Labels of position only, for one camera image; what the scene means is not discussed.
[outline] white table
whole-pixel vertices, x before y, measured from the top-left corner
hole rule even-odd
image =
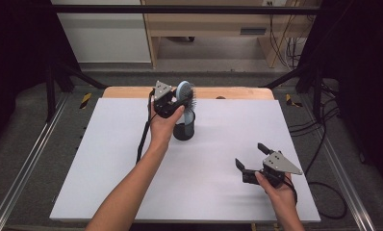
[[[51,219],[92,218],[135,164],[146,105],[144,98],[99,99]],[[246,168],[262,168],[262,142],[301,168],[278,101],[201,99],[197,91],[195,113],[194,137],[172,138],[135,222],[276,221],[268,196],[243,183],[235,158]],[[143,150],[149,141],[148,136]],[[293,182],[300,219],[320,221],[305,177],[293,175]]]

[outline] black cylinder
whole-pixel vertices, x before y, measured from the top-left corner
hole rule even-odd
[[[178,123],[174,125],[173,136],[179,141],[188,141],[194,136],[194,121],[195,113],[192,112],[192,122],[185,125],[185,123]]]

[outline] wall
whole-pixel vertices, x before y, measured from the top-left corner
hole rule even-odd
[[[139,5],[138,0],[52,0],[53,4]],[[150,63],[143,16],[59,13],[79,63]]]

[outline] floor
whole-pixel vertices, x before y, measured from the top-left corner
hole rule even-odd
[[[115,86],[153,86],[156,80],[166,81],[173,86],[179,80],[187,79],[197,86],[263,86],[289,71],[279,65],[268,68],[255,38],[164,38],[155,69],[142,64],[114,64],[113,66],[83,64],[86,73],[100,82]],[[63,184],[69,166],[74,159],[81,137],[89,122],[96,99],[103,90],[97,90],[79,79],[73,78],[76,88],[67,94],[57,91],[57,99],[65,100],[64,110],[55,127],[50,129],[49,139],[33,162],[31,171],[20,172],[36,139],[45,126],[45,86],[38,85],[25,90],[17,97],[16,110],[7,128],[0,135],[0,205],[11,188],[17,174],[25,176],[19,181],[20,189],[15,191],[15,200],[4,213],[4,230],[82,230],[84,223],[60,223],[48,218],[57,193]],[[275,88],[273,94],[279,100],[287,125],[292,131],[296,152],[302,167],[307,167],[320,143],[322,130],[318,126],[303,129],[301,125],[311,121],[309,94],[298,94],[294,90],[295,79]],[[338,83],[325,80],[326,85],[336,89]],[[80,109],[85,93],[92,97],[85,109]],[[293,103],[287,104],[289,94]],[[330,101],[331,95],[324,94],[326,112],[333,115],[326,122],[327,139],[310,168],[309,182],[327,184],[340,194],[355,194],[362,207],[354,206],[354,196],[346,198],[344,206],[335,191],[320,184],[311,185],[311,191],[321,216],[321,223],[305,224],[307,230],[371,230],[361,228],[357,220],[372,222],[372,230],[383,230],[383,181],[374,166],[362,164],[358,149]],[[345,170],[350,190],[344,189],[343,176],[337,174],[332,165],[333,156]],[[347,213],[339,217],[345,208]],[[360,211],[367,212],[366,218],[357,218]],[[133,230],[251,230],[250,224],[136,224]],[[274,224],[257,224],[256,230],[275,230]]]

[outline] hand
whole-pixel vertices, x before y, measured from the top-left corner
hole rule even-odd
[[[285,184],[275,189],[267,178],[258,171],[255,172],[255,176],[260,186],[269,196],[273,210],[285,230],[303,230],[302,223],[296,211],[294,192]],[[286,173],[286,176],[291,179],[289,173]]]
[[[156,114],[153,102],[151,104],[150,117],[152,118],[150,122],[150,132],[151,132],[151,142],[157,142],[160,144],[168,144],[170,141],[171,135],[173,134],[173,128],[177,120],[182,116],[185,111],[185,106],[180,106],[174,114],[169,118],[162,118]]]

